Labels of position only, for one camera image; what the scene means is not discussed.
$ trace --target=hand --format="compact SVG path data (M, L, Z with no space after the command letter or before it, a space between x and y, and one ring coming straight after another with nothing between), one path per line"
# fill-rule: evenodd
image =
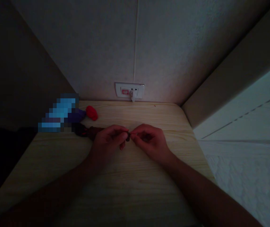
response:
M142 124L131 133L131 139L152 160L159 164L170 162L174 154L169 150L162 129Z
M117 147L123 150L128 137L128 129L119 125L112 125L96 134L94 143L86 160L98 167L105 166L115 153Z

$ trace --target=light wood grain surface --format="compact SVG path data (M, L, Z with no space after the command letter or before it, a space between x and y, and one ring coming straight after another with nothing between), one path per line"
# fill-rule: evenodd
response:
M213 182L213 174L182 109L172 103L80 101L98 120L87 127L142 123L163 129L171 151ZM92 142L74 133L38 133L0 189L0 213L79 164ZM187 226L197 223L168 175L130 141L57 218L58 226Z

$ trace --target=electrical outlet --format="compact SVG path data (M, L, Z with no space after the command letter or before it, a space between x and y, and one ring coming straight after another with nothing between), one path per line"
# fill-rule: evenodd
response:
M115 83L117 97L129 98L130 91L133 90L137 98L142 98L144 93L144 84Z

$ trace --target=forearm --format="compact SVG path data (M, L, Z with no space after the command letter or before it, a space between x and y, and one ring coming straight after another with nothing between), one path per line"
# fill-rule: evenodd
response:
M261 226L229 195L176 156L173 155L162 167L205 226Z
M0 226L29 226L51 221L97 172L96 165L89 160L83 161L0 215Z

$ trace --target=red switch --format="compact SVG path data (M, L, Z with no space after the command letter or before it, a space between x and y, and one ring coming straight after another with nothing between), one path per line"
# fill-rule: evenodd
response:
M122 89L122 94L128 95L129 94L129 91L128 90L125 90L125 89Z

